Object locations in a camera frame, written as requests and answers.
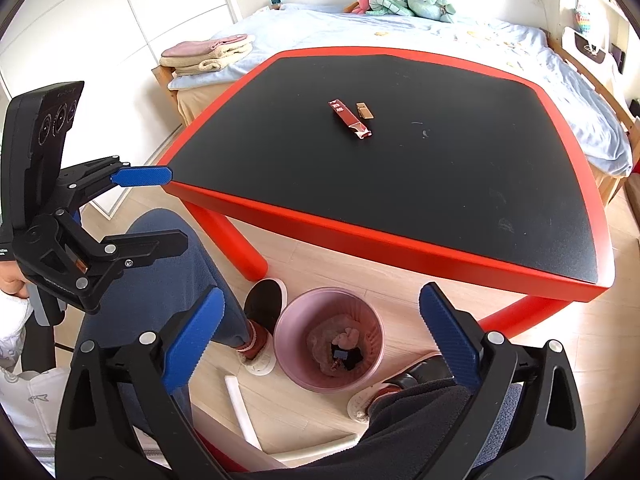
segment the person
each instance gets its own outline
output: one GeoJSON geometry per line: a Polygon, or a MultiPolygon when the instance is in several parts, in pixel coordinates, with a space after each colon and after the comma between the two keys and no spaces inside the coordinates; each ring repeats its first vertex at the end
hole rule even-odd
{"type": "MultiPolygon", "coordinates": [[[[287,303],[280,280],[258,282],[245,301],[244,310],[220,275],[193,229],[176,213],[155,209],[138,218],[127,231],[143,233],[180,229],[189,237],[181,256],[156,260],[149,267],[129,269],[105,292],[101,310],[85,316],[76,348],[91,339],[101,347],[131,343],[147,330],[159,331],[175,313],[187,310],[209,285],[220,288],[225,314],[212,341],[235,348],[242,364],[255,375],[266,375],[275,366],[273,328],[287,303]]],[[[0,403],[26,445],[45,468],[54,472],[56,426],[68,368],[42,374],[14,374],[24,342],[24,323],[31,315],[25,278],[15,262],[0,263],[0,403]]],[[[166,464],[136,399],[131,384],[119,385],[127,416],[145,454],[166,464]]],[[[188,387],[174,399],[191,420],[188,387]]],[[[409,369],[356,393],[348,403],[348,415],[369,428],[351,449],[291,469],[232,473],[238,479],[338,480],[352,478],[413,478],[443,441],[470,393],[457,386],[439,352],[430,352],[409,369]]],[[[517,396],[505,400],[500,419],[479,463],[497,454],[506,435],[517,396]]]]}

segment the white pipe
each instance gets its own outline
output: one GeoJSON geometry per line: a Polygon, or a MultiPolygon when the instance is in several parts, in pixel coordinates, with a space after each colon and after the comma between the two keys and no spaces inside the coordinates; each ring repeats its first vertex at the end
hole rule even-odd
{"type": "MultiPolygon", "coordinates": [[[[254,425],[251,423],[249,413],[247,412],[246,405],[242,399],[238,378],[235,375],[226,375],[225,384],[244,439],[249,444],[252,444],[252,446],[262,450],[260,442],[258,442],[258,436],[255,434],[254,425]]],[[[290,462],[291,460],[300,460],[302,458],[310,458],[322,454],[337,453],[355,446],[359,439],[360,436],[353,433],[348,436],[338,438],[337,440],[332,440],[331,442],[318,444],[317,446],[303,447],[303,449],[295,449],[293,451],[285,451],[283,453],[274,453],[270,456],[280,462],[290,462]]]]}
{"type": "Polygon", "coordinates": [[[294,451],[285,451],[284,453],[273,453],[271,458],[275,458],[280,462],[290,462],[291,460],[300,460],[301,458],[309,458],[312,456],[324,455],[329,453],[337,453],[338,451],[344,451],[350,447],[355,446],[360,439],[360,436],[353,433],[337,440],[332,440],[325,444],[318,444],[317,446],[304,447],[303,449],[297,449],[294,451]]]}
{"type": "Polygon", "coordinates": [[[234,407],[234,412],[236,412],[236,417],[238,418],[238,424],[240,424],[242,436],[249,444],[262,451],[258,436],[255,434],[254,425],[251,423],[249,413],[247,413],[246,405],[242,399],[242,393],[240,393],[238,378],[235,375],[225,375],[225,384],[231,398],[231,405],[234,407]]]}

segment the white cloth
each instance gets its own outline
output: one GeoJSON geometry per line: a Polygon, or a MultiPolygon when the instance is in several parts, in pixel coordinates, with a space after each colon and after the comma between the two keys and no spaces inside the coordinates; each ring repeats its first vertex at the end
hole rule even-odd
{"type": "MultiPolygon", "coordinates": [[[[54,474],[54,448],[58,413],[69,368],[41,374],[12,373],[24,344],[24,324],[33,308],[29,300],[0,290],[0,404],[18,434],[44,467],[54,474]]],[[[166,465],[155,440],[136,429],[142,448],[154,462],[166,465]]]]}

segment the blue jeans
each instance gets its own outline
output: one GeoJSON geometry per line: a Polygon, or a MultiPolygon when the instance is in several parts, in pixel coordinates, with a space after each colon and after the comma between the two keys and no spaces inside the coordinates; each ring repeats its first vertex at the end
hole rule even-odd
{"type": "MultiPolygon", "coordinates": [[[[126,345],[147,330],[158,332],[173,314],[188,310],[209,285],[225,296],[225,315],[211,340],[231,347],[249,342],[244,311],[187,222],[173,211],[153,209],[133,222],[127,233],[167,229],[180,229],[189,237],[187,250],[149,267],[126,270],[104,293],[100,312],[84,316],[77,346],[87,339],[102,348],[126,345]]],[[[150,433],[132,384],[120,384],[120,391],[132,424],[150,433]]],[[[174,399],[191,421],[188,387],[177,390],[174,399]]]]}

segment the light blue bedsheet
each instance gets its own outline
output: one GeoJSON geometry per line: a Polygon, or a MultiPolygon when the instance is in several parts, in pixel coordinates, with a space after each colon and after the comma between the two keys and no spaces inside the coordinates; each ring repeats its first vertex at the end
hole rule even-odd
{"type": "Polygon", "coordinates": [[[254,49],[220,72],[182,76],[171,90],[240,79],[277,52],[315,46],[386,46],[468,59],[529,79],[554,101],[591,164],[614,176],[632,169],[631,148],[615,113],[588,83],[546,46],[538,28],[461,18],[441,23],[404,16],[363,16],[289,4],[235,23],[214,36],[253,34],[254,49]]]}

